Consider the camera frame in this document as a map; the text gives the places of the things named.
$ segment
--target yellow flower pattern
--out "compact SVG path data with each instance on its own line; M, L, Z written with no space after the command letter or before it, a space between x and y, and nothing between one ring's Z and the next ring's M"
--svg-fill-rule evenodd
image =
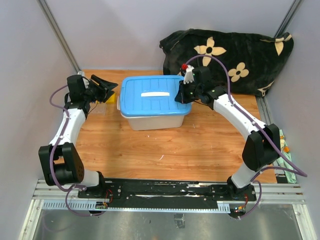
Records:
M266 91L271 87L271 85L274 83L274 81L272 81L269 85L262 87L262 88L258 88L258 90L262 93L262 97L264 97L266 95Z
M284 49L284 42L289 41L291 38L292 36L291 34L289 34L289 36L287 36L286 39L284 37L281 37L281 38L276 38L274 41L265 40L265 39L260 39L260 41L263 41L266 43L274 43L276 53L278 54L278 56L280 56L280 54L282 53L282 50Z
M231 82L236 82L241 78L248 76L249 70L245 69L246 65L244 62L240 62L236 68L230 69L228 74L231 77Z
M206 40L206 45L195 46L194 50L196 50L198 54L205 54L208 56L219 56L227 51L223 47L215 46L215 41L212 36ZM211 57L203 57L203 66L208 66L210 61Z

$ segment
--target metal rod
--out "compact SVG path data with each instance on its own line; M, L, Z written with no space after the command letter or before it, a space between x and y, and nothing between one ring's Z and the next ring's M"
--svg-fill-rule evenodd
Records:
M291 20L293 19L294 15L296 14L298 8L301 6L301 3L304 0L294 0L288 10L288 12L286 13L284 19L282 20L278 30L276 31L274 37L278 37L280 35L282 35L288 28Z
M39 3L39 6L41 7L43 14L45 15L47 21L49 22L56 38L60 42L67 58L69 59L70 63L72 64L74 70L76 72L79 72L81 69L80 69L74 55L72 54L62 32L57 24L57 21L55 20L53 14L49 8L49 5L47 4L46 0L37 0L37 2Z

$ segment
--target red cap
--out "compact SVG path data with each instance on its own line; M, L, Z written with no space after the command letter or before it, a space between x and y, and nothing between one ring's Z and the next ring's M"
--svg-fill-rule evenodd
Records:
M185 63L182 64L182 66L181 66L181 69L182 69L182 70L186 70L187 68L188 68L188 65L187 65L187 64L185 64Z

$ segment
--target metal floor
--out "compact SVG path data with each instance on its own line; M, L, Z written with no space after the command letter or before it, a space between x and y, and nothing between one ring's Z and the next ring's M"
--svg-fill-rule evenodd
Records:
M67 210L42 210L33 239L302 239L291 204L260 205L254 214L243 220L219 213L186 213L183 221L181 215L169 212L109 211L100 217L78 217Z

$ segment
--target yellow object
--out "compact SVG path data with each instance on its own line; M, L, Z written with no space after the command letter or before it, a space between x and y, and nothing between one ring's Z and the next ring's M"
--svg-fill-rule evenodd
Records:
M290 149L289 149L289 147L285 146L285 147L283 148L283 151L284 151L285 153L289 153L289 152L290 152Z
M116 103L116 93L114 93L107 101L107 104L115 104Z

